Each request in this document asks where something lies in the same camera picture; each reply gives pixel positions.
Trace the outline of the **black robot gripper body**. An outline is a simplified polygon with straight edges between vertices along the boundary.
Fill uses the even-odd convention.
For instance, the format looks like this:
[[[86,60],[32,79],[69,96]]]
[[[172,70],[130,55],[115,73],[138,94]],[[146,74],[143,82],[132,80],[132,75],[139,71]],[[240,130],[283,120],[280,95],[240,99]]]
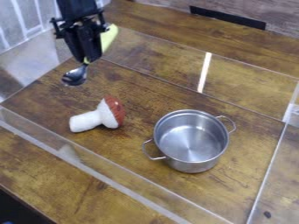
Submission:
[[[83,22],[88,17],[98,16],[100,32],[108,30],[108,23],[104,19],[104,8],[98,6],[96,0],[56,0],[60,10],[60,17],[53,17],[51,23],[57,39],[63,39],[64,30],[71,28],[76,22]]]

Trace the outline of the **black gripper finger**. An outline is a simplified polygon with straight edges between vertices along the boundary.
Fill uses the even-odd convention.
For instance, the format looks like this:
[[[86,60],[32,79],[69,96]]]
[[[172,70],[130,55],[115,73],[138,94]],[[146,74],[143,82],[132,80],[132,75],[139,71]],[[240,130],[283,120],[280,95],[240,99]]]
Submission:
[[[80,38],[75,31],[65,31],[64,33],[64,41],[68,45],[72,56],[77,60],[77,62],[83,62],[84,60],[84,52],[80,45]]]
[[[102,56],[100,36],[87,26],[77,28],[80,47],[84,53],[84,61],[94,62]]]

